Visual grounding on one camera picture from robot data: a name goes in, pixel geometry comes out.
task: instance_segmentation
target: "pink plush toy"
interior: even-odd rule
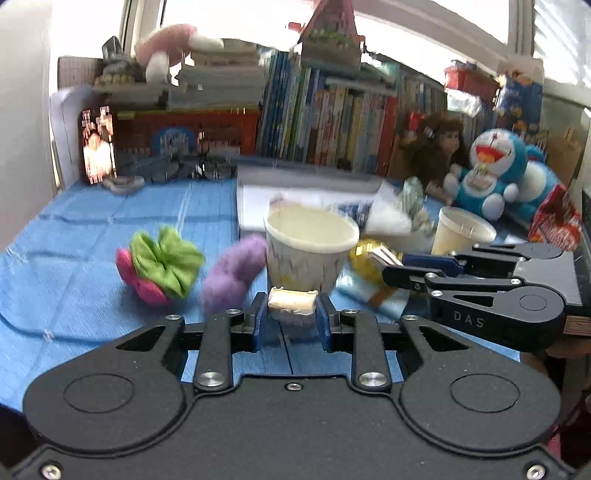
[[[193,25],[177,24],[161,28],[140,40],[135,46],[135,59],[146,69],[146,82],[169,83],[169,68],[183,61],[191,51],[221,48],[221,40],[199,35]]]

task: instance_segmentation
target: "green flower plush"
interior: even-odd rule
[[[160,227],[157,243],[147,232],[134,234],[129,251],[136,273],[156,283],[169,299],[187,297],[205,262],[195,245],[165,225]]]

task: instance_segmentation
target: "stack of books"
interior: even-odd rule
[[[266,85],[257,45],[224,40],[224,48],[191,53],[195,65],[184,64],[178,89],[170,91],[168,109],[213,109],[257,106]]]
[[[384,176],[397,113],[387,85],[331,76],[281,51],[271,59],[256,151]]]

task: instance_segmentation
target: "white paper cup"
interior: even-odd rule
[[[270,211],[265,230],[269,287],[287,290],[330,293],[359,241],[349,217],[297,204]]]
[[[496,237],[496,230],[478,215],[455,207],[439,210],[439,223],[431,253],[443,255],[450,251],[471,248],[477,242],[490,243]]]

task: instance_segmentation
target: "brown hair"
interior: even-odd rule
[[[470,168],[468,149],[464,143],[462,132],[464,124],[461,120],[436,112],[427,115],[418,125],[417,138],[405,150],[405,157],[410,171],[423,184],[423,188],[433,182],[441,186],[452,163]],[[458,132],[460,146],[448,160],[437,142],[437,136],[446,132]]]

